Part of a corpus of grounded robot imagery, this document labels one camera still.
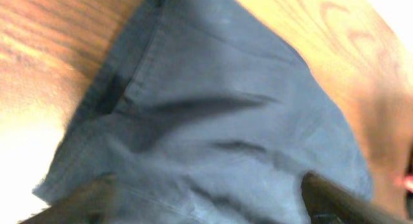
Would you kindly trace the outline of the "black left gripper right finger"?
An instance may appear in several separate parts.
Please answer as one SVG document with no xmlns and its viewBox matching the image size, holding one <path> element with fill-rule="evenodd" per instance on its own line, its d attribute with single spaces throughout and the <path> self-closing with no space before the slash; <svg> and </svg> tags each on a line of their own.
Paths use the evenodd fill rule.
<svg viewBox="0 0 413 224">
<path fill-rule="evenodd" d="M 312 224 L 407 224 L 383 209 L 309 171 L 301 182 L 301 195 Z"/>
</svg>

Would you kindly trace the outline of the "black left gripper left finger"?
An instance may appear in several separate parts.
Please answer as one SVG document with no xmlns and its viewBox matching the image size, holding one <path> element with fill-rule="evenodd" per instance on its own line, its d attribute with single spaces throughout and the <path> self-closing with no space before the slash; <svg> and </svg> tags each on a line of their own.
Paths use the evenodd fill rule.
<svg viewBox="0 0 413 224">
<path fill-rule="evenodd" d="M 116 184 L 114 175 L 99 176 L 20 224 L 107 224 L 114 206 Z"/>
</svg>

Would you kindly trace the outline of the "dark blue shorts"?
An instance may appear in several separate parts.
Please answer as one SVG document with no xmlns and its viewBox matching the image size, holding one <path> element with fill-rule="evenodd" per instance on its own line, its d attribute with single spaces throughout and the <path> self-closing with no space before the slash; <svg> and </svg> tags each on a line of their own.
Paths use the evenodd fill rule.
<svg viewBox="0 0 413 224">
<path fill-rule="evenodd" d="M 372 180 L 300 55 L 234 0 L 144 0 L 34 194 L 119 179 L 113 223 L 308 223 L 302 175 Z"/>
</svg>

